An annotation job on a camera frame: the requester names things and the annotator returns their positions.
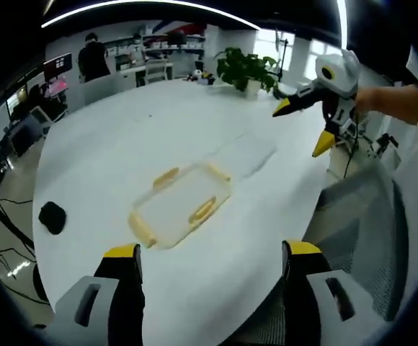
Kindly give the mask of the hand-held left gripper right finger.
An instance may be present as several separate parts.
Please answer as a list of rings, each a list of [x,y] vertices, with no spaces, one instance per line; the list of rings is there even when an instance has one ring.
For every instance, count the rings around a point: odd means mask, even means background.
[[[363,345],[376,331],[370,294],[315,245],[283,242],[282,279],[286,345]]]

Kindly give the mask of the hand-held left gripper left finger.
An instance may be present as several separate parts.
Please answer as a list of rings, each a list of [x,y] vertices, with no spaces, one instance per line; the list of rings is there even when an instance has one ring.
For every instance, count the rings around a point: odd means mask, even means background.
[[[145,296],[141,247],[107,251],[93,275],[80,278],[55,305],[54,345],[142,345]]]

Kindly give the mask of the person's right hand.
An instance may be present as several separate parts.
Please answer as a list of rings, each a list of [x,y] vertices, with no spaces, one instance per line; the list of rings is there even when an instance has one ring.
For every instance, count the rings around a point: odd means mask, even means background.
[[[373,109],[373,90],[360,88],[355,97],[355,109],[358,113],[369,112]]]

